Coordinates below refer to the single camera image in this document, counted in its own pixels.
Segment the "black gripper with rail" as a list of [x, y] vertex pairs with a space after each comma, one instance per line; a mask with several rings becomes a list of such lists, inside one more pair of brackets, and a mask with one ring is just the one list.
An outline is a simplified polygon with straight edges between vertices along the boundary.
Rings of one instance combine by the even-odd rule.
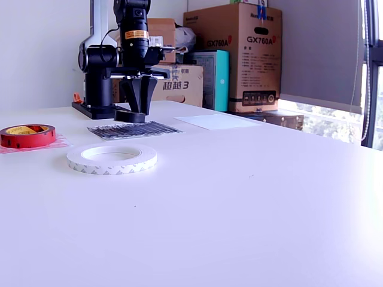
[[170, 79], [168, 69], [154, 68], [162, 60], [162, 56], [144, 58], [144, 65], [137, 67], [110, 68], [111, 79], [124, 79], [119, 83], [120, 102], [126, 102], [132, 112], [142, 112], [149, 115], [150, 103], [157, 84], [157, 79]]

